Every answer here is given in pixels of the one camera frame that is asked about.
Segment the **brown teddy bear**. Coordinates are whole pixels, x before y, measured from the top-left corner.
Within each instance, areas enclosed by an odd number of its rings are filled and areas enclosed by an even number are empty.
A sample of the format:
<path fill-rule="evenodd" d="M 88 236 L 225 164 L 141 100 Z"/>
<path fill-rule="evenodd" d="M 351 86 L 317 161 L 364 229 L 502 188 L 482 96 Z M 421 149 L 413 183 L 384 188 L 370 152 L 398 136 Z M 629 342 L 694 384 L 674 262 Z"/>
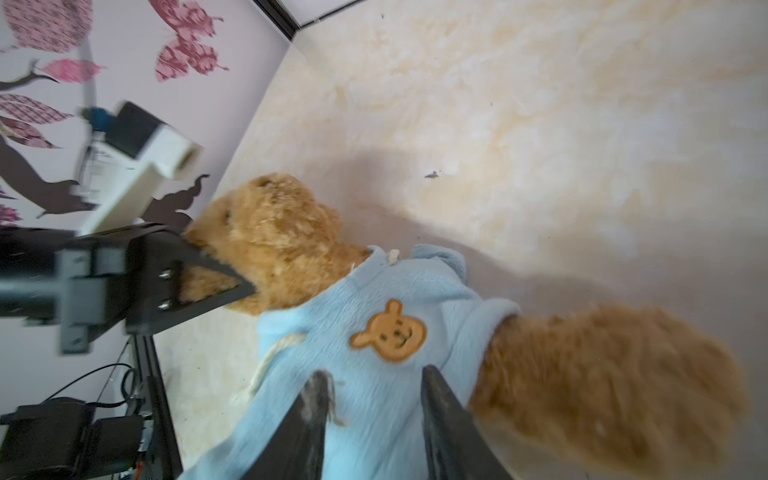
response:
<path fill-rule="evenodd" d="M 253 284 L 233 309 L 258 321 L 317 297 L 377 247 L 342 231 L 309 188 L 273 174 L 214 201 L 184 237 Z M 575 463 L 665 478 L 719 463 L 749 398 L 716 338 L 656 307 L 603 305 L 504 320 L 461 405 L 482 426 Z"/>

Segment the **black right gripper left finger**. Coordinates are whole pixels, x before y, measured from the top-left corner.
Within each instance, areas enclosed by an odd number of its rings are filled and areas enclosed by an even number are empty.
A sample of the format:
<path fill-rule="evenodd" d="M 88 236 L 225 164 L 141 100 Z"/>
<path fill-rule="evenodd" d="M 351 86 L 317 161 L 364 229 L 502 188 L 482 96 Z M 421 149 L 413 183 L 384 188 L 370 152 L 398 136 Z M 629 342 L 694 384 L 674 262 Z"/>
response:
<path fill-rule="evenodd" d="M 320 480 L 331 397 L 330 375 L 313 372 L 243 479 Z"/>

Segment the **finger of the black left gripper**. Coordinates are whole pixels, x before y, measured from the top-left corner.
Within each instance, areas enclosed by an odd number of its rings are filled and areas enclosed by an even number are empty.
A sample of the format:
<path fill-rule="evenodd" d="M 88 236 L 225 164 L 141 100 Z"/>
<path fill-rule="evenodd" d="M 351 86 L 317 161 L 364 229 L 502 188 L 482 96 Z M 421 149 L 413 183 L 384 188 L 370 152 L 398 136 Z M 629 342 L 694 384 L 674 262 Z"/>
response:
<path fill-rule="evenodd" d="M 147 336 L 256 292 L 230 266 L 170 231 L 156 231 L 141 238 L 133 286 L 126 332 Z"/>

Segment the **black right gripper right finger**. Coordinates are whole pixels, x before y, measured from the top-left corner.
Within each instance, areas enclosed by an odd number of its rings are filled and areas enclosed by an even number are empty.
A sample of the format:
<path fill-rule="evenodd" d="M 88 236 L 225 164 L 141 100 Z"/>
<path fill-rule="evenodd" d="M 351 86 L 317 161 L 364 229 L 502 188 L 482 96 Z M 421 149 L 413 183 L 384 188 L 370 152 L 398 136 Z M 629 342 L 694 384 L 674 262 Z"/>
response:
<path fill-rule="evenodd" d="M 423 435 L 430 480 L 512 480 L 437 367 L 422 370 Z"/>

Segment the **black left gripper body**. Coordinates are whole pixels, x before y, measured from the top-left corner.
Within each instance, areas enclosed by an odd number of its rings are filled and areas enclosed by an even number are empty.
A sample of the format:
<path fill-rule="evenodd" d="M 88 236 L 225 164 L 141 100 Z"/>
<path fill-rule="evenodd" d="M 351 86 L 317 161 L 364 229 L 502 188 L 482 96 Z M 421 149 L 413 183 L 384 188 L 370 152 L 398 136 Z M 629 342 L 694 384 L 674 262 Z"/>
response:
<path fill-rule="evenodd" d="M 122 320 L 139 335 L 180 324 L 178 232 L 143 224 L 89 236 L 55 230 L 53 238 L 61 353 L 88 353 Z"/>

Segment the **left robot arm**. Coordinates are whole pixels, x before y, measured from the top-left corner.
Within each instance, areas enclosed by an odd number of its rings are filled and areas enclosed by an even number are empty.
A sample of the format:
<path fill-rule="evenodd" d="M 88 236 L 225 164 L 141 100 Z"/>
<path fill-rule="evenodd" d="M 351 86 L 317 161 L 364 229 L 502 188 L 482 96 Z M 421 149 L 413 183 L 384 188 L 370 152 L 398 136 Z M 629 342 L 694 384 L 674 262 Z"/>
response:
<path fill-rule="evenodd" d="M 56 390 L 1 413 L 5 479 L 175 479 L 182 473 L 154 335 L 246 298 L 253 286 L 166 226 L 97 234 L 1 231 L 1 388 L 26 390 L 122 327 L 103 373 L 113 399 Z"/>

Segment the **light blue bear hoodie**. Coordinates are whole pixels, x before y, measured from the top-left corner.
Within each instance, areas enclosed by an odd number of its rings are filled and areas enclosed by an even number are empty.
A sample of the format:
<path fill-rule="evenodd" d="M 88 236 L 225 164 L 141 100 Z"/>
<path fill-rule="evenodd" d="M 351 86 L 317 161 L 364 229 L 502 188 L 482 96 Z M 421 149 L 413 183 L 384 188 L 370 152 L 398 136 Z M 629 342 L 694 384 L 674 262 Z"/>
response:
<path fill-rule="evenodd" d="M 456 251 L 417 245 L 400 260 L 373 248 L 317 297 L 259 316 L 260 363 L 249 408 L 186 477 L 242 477 L 310 375 L 322 370 L 335 381 L 339 419 L 326 431 L 323 477 L 424 479 L 424 367 L 437 367 L 467 403 L 496 328 L 519 311 L 510 300 L 470 289 Z"/>

